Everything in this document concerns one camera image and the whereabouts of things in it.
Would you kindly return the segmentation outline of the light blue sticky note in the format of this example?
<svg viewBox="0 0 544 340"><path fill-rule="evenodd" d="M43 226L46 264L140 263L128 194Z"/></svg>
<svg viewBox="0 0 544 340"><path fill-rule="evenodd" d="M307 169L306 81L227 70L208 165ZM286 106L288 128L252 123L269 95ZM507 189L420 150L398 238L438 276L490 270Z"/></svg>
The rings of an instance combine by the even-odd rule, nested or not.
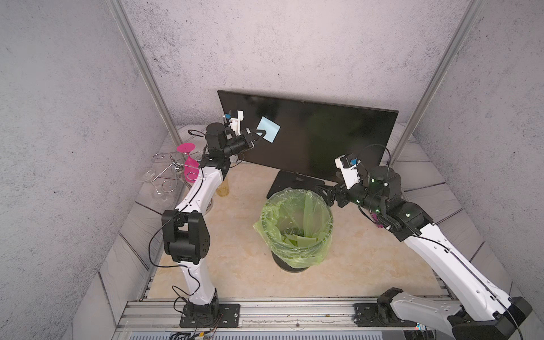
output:
<svg viewBox="0 0 544 340"><path fill-rule="evenodd" d="M263 130L265 132L262 137L270 142L273 143L276 139L276 136L279 134L280 126L276 123L274 123L272 120L267 119L266 117L262 117L260 120L257 130Z"/></svg>

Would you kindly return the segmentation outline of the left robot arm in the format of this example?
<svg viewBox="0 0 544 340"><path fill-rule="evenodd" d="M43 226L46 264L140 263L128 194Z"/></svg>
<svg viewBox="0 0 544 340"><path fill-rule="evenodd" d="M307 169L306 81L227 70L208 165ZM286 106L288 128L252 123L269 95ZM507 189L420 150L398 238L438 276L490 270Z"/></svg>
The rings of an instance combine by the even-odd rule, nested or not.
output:
<svg viewBox="0 0 544 340"><path fill-rule="evenodd" d="M265 130L241 129L239 123L209 124L194 185L177 207L162 214L159 231L163 235L164 251L172 258L172 266L181 269L188 288L173 288L184 302L180 310L182 328L238 326L239 305L219 302L208 272L205 258L211 247L211 235L205 223L205 211L226 179L231 168L230 158L254 148L265 136Z"/></svg>

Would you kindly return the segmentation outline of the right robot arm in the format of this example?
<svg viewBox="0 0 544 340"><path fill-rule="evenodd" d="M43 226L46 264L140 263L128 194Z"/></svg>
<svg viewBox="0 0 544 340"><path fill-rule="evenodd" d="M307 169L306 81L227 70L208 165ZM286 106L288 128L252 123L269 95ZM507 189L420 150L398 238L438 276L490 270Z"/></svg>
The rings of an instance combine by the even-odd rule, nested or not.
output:
<svg viewBox="0 0 544 340"><path fill-rule="evenodd" d="M456 302L416 297L391 288L378 297L375 320L385 326L415 322L455 339L509 339L521 333L532 313L522 297L511 297L476 269L447 239L431 216L402 197L401 177L387 166L361 175L357 158L335 160L343 183L323 188L328 205L349 203L416 252L450 288Z"/></svg>

